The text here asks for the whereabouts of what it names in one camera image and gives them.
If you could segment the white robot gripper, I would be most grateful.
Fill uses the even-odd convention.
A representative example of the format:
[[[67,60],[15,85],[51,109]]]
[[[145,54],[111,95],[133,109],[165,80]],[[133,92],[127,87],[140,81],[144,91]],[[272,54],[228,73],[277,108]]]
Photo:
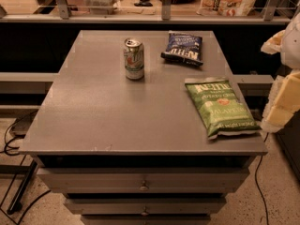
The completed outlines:
[[[291,69],[300,69],[300,13],[281,30],[270,37],[261,47],[263,53],[280,51],[281,63]],[[300,71],[292,71],[286,77],[274,80],[262,113],[261,128],[276,133],[300,110]]]

